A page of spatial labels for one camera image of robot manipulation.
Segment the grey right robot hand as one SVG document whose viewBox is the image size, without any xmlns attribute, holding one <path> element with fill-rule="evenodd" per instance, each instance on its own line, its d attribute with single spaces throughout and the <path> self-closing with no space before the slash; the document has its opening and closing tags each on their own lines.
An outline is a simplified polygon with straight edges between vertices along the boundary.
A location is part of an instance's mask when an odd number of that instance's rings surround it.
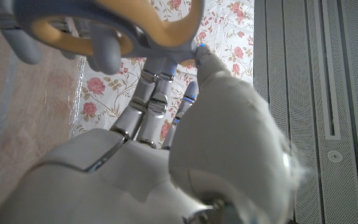
<svg viewBox="0 0 358 224">
<path fill-rule="evenodd" d="M 287 223 L 298 183 L 268 103 L 194 37 L 204 1 L 163 21 L 147 1 L 0 1 L 0 30 L 37 64 L 38 43 L 116 74 L 145 58 L 110 129 L 37 161 L 0 223 Z"/>
</svg>

